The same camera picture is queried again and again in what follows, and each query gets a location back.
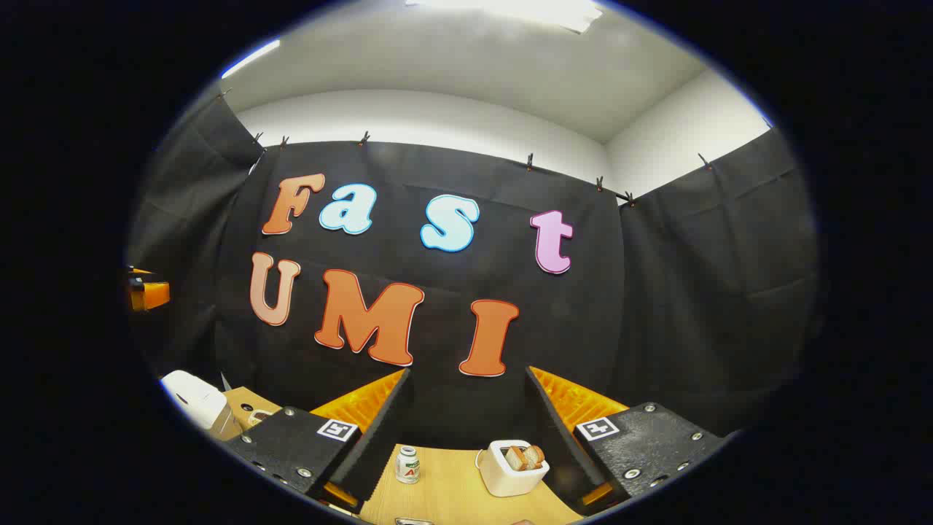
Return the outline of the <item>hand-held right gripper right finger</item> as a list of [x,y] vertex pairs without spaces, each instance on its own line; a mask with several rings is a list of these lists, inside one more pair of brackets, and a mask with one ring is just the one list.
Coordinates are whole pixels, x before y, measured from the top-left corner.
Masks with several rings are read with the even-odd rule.
[[727,444],[658,402],[623,405],[536,367],[524,392],[550,465],[544,481],[583,516],[659,491]]

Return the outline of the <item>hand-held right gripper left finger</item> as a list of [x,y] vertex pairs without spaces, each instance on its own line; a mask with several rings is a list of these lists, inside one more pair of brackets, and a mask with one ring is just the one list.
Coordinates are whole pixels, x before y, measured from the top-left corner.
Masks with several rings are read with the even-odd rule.
[[227,398],[241,426],[227,452],[290,491],[358,513],[394,455],[413,382],[403,368],[311,411],[274,408],[244,388]]

